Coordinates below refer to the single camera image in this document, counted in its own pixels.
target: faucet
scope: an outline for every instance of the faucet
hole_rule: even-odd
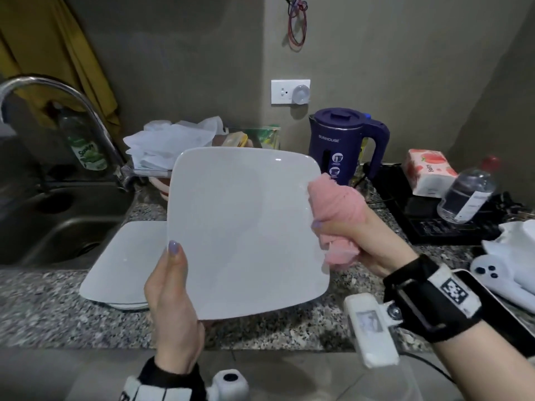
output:
[[[96,133],[95,136],[97,140],[104,145],[106,152],[108,153],[110,159],[115,165],[115,171],[113,172],[113,174],[117,177],[117,181],[120,186],[125,190],[128,190],[130,188],[131,181],[135,178],[134,169],[124,160],[123,155],[119,152],[119,150],[113,143],[113,140],[108,130],[106,129],[106,126],[102,122],[101,118],[98,116],[98,113],[91,104],[91,101],[82,93],[77,91],[75,88],[51,77],[34,75],[11,77],[3,83],[0,83],[0,107],[2,107],[5,98],[12,91],[30,84],[42,84],[55,87],[72,95],[74,98],[76,98],[82,103],[82,105],[87,111],[87,114],[96,125],[96,131],[94,130],[93,132]],[[4,116],[1,113],[0,122],[4,123]]]

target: purple fingernail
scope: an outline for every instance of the purple fingernail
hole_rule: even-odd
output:
[[[169,241],[169,253],[172,255],[178,255],[178,251],[180,250],[180,246],[178,245],[177,241]]]

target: sink basin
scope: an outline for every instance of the sink basin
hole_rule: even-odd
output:
[[[19,202],[0,214],[0,267],[90,268],[133,199],[110,183],[57,188]]]

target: yellow cloth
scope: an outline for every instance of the yellow cloth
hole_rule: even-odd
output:
[[[64,0],[0,0],[0,73],[52,76],[84,93],[103,117],[110,134],[120,132],[117,101],[84,33]],[[57,101],[83,107],[60,90],[32,85],[17,90],[39,123],[54,128],[44,108]]]

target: red bottle cap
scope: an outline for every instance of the red bottle cap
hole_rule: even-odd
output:
[[[488,173],[495,172],[500,168],[500,160],[496,156],[489,155],[483,159],[479,168]]]

